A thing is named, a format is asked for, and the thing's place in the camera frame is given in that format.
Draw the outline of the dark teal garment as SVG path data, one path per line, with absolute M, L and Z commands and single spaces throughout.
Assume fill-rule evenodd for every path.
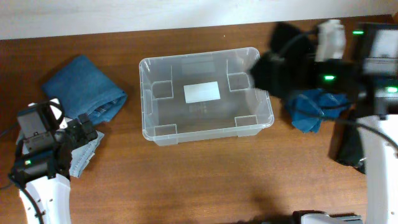
M 305 90 L 285 103 L 292 125 L 303 133 L 317 133 L 323 120 L 321 116 L 336 119 L 349 109 L 352 102 L 345 94 L 327 93 L 322 89 Z

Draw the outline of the black garment with tape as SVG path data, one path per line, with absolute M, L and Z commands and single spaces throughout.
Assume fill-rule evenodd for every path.
M 335 161 L 344 166 L 350 166 L 358 172 L 365 174 L 365 161 L 359 131 L 352 125 L 346 124 L 338 148 Z

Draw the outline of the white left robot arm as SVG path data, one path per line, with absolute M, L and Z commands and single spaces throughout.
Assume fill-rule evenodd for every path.
M 70 178 L 80 177 L 104 134 L 87 114 L 65 118 L 47 150 L 34 152 L 21 131 L 8 178 L 19 190 L 28 223 L 70 223 Z

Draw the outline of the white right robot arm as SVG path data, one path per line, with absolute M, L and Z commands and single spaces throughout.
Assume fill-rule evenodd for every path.
M 316 85 L 345 93 L 356 105 L 353 126 L 365 155 L 367 223 L 397 223 L 397 25 L 362 23 L 352 31 L 353 53 L 343 62 L 345 28 L 318 26 Z

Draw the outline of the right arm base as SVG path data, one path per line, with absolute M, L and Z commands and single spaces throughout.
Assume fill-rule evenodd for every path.
M 332 215 L 317 210 L 294 211 L 292 221 L 294 224 L 363 224 L 360 215 Z

